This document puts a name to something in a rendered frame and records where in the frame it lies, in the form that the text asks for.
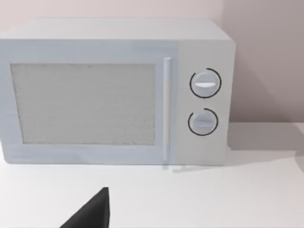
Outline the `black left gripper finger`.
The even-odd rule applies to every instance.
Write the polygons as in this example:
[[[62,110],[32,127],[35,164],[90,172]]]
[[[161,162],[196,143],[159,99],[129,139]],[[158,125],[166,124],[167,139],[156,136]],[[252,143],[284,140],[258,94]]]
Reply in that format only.
[[[60,228],[109,228],[110,194],[109,188],[103,187]]]

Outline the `pale microwave door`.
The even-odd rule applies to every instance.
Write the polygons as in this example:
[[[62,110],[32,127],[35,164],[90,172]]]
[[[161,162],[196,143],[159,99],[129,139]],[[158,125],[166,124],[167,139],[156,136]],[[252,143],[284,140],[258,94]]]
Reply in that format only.
[[[163,165],[169,40],[0,39],[0,142],[10,164]]]

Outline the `plain pale microwave knob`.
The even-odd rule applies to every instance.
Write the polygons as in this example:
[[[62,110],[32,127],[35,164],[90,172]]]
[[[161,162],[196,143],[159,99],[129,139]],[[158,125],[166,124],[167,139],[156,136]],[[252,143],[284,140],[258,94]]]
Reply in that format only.
[[[197,136],[208,136],[214,133],[219,124],[217,114],[208,108],[193,112],[188,117],[188,128]]]

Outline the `microwave knob with white bar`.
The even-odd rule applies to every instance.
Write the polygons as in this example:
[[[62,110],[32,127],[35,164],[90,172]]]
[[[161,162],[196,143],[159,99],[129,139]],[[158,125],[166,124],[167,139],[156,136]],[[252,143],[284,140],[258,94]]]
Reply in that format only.
[[[219,73],[206,68],[204,71],[194,73],[190,78],[190,89],[199,98],[207,99],[215,96],[222,86],[222,79]]]

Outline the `pale microwave oven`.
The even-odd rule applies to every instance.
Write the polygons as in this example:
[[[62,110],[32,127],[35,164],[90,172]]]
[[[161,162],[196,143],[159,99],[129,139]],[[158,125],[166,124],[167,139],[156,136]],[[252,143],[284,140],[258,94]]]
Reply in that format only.
[[[228,143],[228,123],[236,45],[208,19],[183,18],[46,18],[17,26],[0,39],[101,39],[169,40],[178,44],[174,143],[168,165],[222,165]],[[196,97],[190,78],[206,68],[216,70],[222,86],[207,99]],[[219,120],[208,136],[197,136],[188,128],[188,117],[203,108],[213,110]]]

